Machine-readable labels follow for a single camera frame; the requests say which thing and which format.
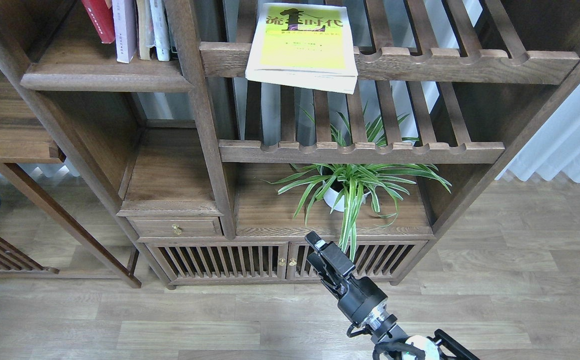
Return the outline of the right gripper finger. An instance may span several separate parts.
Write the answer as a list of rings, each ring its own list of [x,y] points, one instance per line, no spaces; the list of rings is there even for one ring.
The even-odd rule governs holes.
[[[310,231],[304,239],[313,249],[311,255],[319,255],[340,276],[342,286],[340,293],[346,293],[351,284],[352,271],[355,264],[345,255],[339,246],[333,242],[325,242],[315,231]]]
[[[336,271],[317,254],[309,254],[307,261],[320,277],[320,282],[339,301],[342,298],[340,289],[342,281]]]

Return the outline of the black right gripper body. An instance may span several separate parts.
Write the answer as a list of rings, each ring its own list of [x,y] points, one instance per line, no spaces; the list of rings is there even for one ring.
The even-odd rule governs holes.
[[[379,328],[389,316],[386,312],[387,295],[367,276],[355,278],[352,272],[347,292],[341,292],[339,310],[356,328]]]

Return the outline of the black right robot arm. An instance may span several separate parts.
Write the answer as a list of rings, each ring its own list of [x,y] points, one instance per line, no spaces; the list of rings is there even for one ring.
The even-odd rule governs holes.
[[[351,325],[347,337],[371,335],[372,358],[384,354],[389,360],[476,360],[477,356],[445,331],[437,329],[434,337],[407,335],[397,324],[397,317],[386,311],[387,294],[367,276],[355,278],[353,262],[333,242],[325,242],[314,231],[304,239],[313,252],[308,262],[321,283],[338,300],[338,309]]]

